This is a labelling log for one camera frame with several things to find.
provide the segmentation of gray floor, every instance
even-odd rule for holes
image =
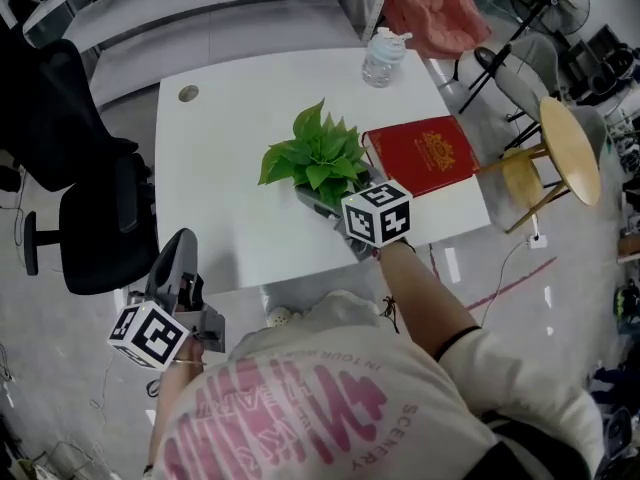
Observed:
[[[510,30],[495,20],[492,25],[496,33],[488,42],[490,46],[508,37]],[[427,68],[437,83],[442,83],[448,79],[452,63],[427,62]],[[442,90],[452,111],[467,97],[466,86],[478,73],[473,57],[465,56],[461,82]],[[138,141],[148,163],[153,163],[156,103],[157,88],[152,88],[103,112],[110,131]],[[481,163],[494,159],[517,133],[516,125],[504,119],[513,110],[490,82],[460,117]],[[623,280],[615,262],[620,220],[617,201],[623,175],[615,152],[606,148],[600,165],[600,204],[588,208],[566,196],[544,208],[539,221],[548,247],[530,250],[521,246],[511,256],[502,285],[513,286],[495,300],[487,317],[487,326],[514,351],[573,382],[580,382],[598,359],[614,364],[622,346],[611,304],[613,290]],[[544,181],[557,179],[544,161],[539,168]],[[506,256],[532,233],[530,224],[512,235],[502,231],[523,210],[513,207],[499,174],[483,177],[481,185],[494,225],[418,251],[428,265],[435,265],[442,281],[465,305],[477,306],[472,313],[478,320],[487,307],[487,302],[481,301],[496,290]],[[50,194],[29,180],[23,206],[27,211],[37,210],[40,228],[54,228],[59,198],[60,194]],[[2,203],[11,205],[11,201]],[[13,407],[2,392],[0,408],[31,456],[42,450],[51,452],[64,440],[95,459],[79,476],[106,479],[113,471],[123,479],[139,478],[151,432],[145,411],[155,405],[147,397],[145,385],[156,375],[113,356],[105,339],[116,315],[114,296],[70,295],[59,272],[56,247],[41,250],[39,276],[26,276],[12,241],[13,212],[2,213],[0,341],[8,351],[15,382],[8,385]],[[453,249],[457,258],[458,282],[452,280],[446,249]],[[229,346],[233,346],[245,333],[264,326],[265,306],[305,307],[336,288],[349,289],[379,305],[388,295],[378,266],[371,261],[268,287],[215,295],[208,302],[226,315]],[[85,461],[82,453],[63,445],[49,466],[67,478]]]

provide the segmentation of black office chair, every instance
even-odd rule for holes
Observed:
[[[35,212],[27,215],[27,273],[38,273],[38,247],[59,243],[72,293],[126,286],[146,275],[158,256],[153,188],[134,154],[138,146],[104,127],[73,43],[36,50],[19,31],[11,35],[10,47],[0,52],[12,57],[4,65],[14,66],[1,145],[45,189],[71,187],[60,202],[58,231],[37,231]]]

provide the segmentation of black sleeve cuff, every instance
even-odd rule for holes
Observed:
[[[433,356],[433,358],[436,361],[440,361],[440,358],[444,355],[444,353],[449,350],[451,348],[451,346],[458,341],[460,338],[462,338],[463,336],[466,336],[467,334],[469,334],[472,331],[475,331],[476,329],[480,329],[481,327],[477,326],[477,325],[472,325],[471,327],[467,327],[466,329],[463,329],[460,332],[457,332],[456,334],[454,334],[453,336],[451,336],[451,338],[449,338],[447,341],[445,341],[442,346],[438,349],[438,351],[436,352],[436,354]]]

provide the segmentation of chair armrest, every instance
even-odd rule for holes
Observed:
[[[121,156],[115,165],[115,196],[118,227],[129,233],[138,225],[138,176],[131,155]]]

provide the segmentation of white t-shirt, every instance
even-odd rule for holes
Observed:
[[[343,326],[202,373],[172,411],[153,476],[464,478],[498,442],[476,417],[489,410],[573,446],[595,472],[590,397],[509,357],[487,331],[436,363],[403,337]]]

